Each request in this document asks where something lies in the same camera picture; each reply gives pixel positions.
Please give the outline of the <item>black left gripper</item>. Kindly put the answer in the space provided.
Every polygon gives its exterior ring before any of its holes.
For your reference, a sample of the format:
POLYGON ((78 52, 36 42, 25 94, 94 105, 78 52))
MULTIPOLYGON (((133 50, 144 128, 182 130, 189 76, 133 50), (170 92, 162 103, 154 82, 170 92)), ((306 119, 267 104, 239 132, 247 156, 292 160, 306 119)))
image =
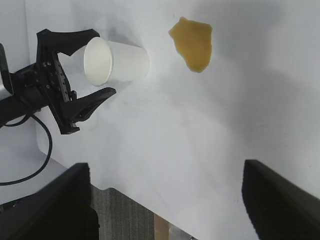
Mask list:
POLYGON ((72 56, 90 40, 100 37, 94 29, 76 32, 52 32, 44 29, 37 33, 35 63, 12 73, 13 105, 9 118, 14 120, 49 107, 60 133, 70 135, 108 98, 115 95, 114 88, 106 87, 79 99, 72 99, 70 84, 58 59, 58 54, 72 56))

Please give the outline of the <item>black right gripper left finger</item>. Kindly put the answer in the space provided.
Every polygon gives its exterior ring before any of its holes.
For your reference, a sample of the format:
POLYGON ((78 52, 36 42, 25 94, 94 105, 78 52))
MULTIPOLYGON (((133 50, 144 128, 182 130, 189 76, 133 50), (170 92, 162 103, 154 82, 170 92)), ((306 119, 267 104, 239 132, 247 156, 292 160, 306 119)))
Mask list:
POLYGON ((97 240, 87 163, 77 163, 0 216, 2 240, 97 240))

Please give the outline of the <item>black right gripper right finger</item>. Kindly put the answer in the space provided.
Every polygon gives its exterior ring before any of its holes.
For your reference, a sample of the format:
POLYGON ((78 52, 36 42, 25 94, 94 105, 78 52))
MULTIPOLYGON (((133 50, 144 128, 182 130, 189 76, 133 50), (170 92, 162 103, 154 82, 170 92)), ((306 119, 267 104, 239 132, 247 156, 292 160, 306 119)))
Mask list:
POLYGON ((260 161, 244 162, 241 194, 260 240, 320 238, 320 200, 260 161))

